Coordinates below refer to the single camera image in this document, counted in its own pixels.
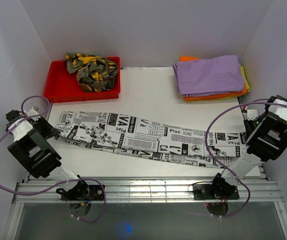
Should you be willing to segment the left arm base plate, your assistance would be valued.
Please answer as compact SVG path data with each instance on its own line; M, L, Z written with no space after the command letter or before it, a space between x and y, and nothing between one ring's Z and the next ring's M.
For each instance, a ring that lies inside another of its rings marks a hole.
M104 191L97 184L89 184L78 192L67 192L63 188L58 188L55 192L62 201L103 201L105 198Z

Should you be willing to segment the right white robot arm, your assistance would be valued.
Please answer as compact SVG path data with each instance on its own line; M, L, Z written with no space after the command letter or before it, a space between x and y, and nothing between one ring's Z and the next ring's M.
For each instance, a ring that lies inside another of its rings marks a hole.
M209 186L216 199L228 199L253 168L276 160L287 148L287 98L271 96L265 112L255 119L245 119L246 150L235 163L217 173Z

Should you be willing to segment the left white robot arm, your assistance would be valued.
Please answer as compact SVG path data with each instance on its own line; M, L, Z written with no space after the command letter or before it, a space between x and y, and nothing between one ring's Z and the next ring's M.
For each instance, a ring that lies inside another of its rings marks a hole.
M54 179L61 185L56 192L67 200L86 200L90 196L89 185L63 167L62 158L48 143L60 131L39 116L36 108L28 112L11 110L5 118L6 130L13 136L13 143L7 149L34 178Z

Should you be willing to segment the newspaper print trousers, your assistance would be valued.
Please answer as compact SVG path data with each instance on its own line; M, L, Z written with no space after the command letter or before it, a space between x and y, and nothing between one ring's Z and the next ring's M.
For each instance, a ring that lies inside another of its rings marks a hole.
M184 128L112 112L63 111L57 140L118 155L187 166L230 167L246 150L245 132Z

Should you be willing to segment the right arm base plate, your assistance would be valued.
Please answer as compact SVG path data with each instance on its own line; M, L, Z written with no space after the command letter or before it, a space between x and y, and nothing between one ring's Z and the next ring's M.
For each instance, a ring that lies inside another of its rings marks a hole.
M192 193L195 200L238 200L238 190L226 192L210 183L196 183L192 186Z

